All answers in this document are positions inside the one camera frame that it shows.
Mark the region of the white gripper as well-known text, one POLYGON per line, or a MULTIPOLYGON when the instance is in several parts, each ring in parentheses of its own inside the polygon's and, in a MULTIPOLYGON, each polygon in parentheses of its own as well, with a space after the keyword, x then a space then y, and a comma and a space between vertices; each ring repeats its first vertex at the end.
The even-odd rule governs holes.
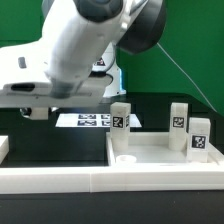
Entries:
POLYGON ((32 114, 31 108, 92 107, 100 103, 112 76, 92 72, 78 89, 68 86, 54 89, 53 82, 44 73, 46 66, 38 43, 0 48, 0 108, 21 108, 24 118, 32 114))

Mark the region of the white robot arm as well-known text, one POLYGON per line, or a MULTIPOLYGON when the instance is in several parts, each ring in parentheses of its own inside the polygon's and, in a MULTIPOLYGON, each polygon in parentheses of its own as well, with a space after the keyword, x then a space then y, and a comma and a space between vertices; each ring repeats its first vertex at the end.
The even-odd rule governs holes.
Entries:
POLYGON ((0 108, 94 107, 112 75, 96 67, 109 48, 139 54, 166 23, 165 0, 43 0, 39 40, 0 48, 0 108))

